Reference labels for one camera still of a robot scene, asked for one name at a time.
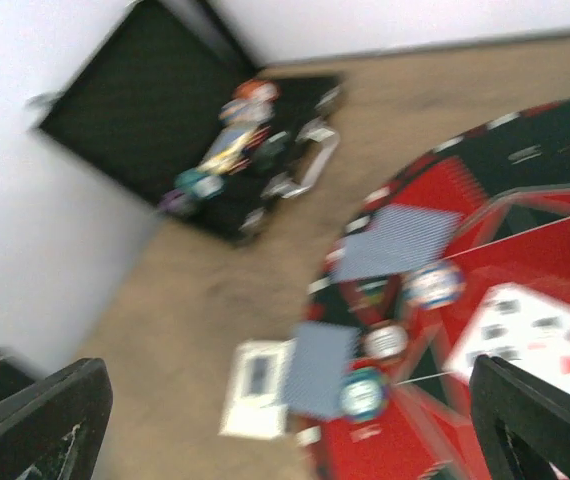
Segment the purple white chips seat four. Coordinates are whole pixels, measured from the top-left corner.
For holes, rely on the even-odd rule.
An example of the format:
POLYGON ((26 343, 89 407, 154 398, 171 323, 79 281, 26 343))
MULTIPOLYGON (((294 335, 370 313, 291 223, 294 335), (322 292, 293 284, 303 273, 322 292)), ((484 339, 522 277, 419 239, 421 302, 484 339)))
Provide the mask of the purple white chips seat four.
POLYGON ((407 302, 433 310, 454 303, 465 289, 462 270, 453 262, 441 260, 410 272, 403 281, 407 302))

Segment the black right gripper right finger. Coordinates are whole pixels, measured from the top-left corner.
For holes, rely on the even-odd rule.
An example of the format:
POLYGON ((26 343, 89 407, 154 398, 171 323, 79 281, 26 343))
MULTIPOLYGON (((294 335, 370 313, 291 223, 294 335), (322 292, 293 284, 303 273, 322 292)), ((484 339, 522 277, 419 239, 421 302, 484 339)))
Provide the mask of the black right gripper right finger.
POLYGON ((475 359, 469 392, 493 479, 570 478, 570 394, 487 355, 475 359))

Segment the blue green chips seat two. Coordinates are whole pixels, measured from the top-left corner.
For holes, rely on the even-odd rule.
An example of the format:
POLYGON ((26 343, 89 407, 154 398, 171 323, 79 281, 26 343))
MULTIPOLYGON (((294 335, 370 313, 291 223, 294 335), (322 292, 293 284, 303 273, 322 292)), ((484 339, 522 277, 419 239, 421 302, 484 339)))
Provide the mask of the blue green chips seat two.
POLYGON ((370 422, 381 416, 387 407, 389 382, 374 366, 352 370, 342 384, 339 406, 352 424, 370 422))

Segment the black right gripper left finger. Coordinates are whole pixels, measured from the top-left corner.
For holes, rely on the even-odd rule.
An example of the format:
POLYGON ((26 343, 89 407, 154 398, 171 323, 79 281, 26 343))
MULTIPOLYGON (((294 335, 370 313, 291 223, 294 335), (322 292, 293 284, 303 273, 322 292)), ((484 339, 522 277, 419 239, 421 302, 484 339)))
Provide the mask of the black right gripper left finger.
POLYGON ((99 358, 36 378, 0 357, 0 479, 91 478, 112 403, 99 358))

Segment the orange black chip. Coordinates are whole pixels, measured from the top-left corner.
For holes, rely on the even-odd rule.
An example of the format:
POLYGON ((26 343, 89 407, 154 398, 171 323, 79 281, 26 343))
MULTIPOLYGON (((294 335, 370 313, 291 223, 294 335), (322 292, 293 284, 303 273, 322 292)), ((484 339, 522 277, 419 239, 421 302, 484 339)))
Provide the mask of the orange black chip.
POLYGON ((387 361, 401 356, 408 348, 409 334, 399 324, 383 324, 369 331, 362 340, 367 357, 387 361))

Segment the seven of spades card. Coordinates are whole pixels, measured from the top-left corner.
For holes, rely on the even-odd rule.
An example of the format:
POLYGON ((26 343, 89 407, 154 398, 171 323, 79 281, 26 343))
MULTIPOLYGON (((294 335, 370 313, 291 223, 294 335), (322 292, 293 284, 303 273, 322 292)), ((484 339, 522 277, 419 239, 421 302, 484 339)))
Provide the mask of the seven of spades card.
POLYGON ((526 366, 532 352, 569 336, 570 304, 524 285, 495 285, 484 294, 444 368, 467 381, 481 354, 526 366))

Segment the dealt blue card seat four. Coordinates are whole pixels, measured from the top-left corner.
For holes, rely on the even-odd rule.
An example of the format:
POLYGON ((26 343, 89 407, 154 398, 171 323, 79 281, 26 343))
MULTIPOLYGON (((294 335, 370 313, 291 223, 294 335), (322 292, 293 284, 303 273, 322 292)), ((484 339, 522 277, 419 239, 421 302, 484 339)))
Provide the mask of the dealt blue card seat four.
POLYGON ((462 214, 393 204, 381 209, 364 233, 370 253, 382 254, 399 271, 439 258, 462 220, 462 214))

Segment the two of hearts card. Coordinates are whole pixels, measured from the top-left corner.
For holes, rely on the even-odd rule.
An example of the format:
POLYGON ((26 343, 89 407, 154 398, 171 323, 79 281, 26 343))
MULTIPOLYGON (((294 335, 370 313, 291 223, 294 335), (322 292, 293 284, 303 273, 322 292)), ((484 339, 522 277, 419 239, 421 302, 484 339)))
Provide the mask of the two of hearts card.
POLYGON ((570 394, 570 339, 553 338, 530 343, 513 364, 570 394))

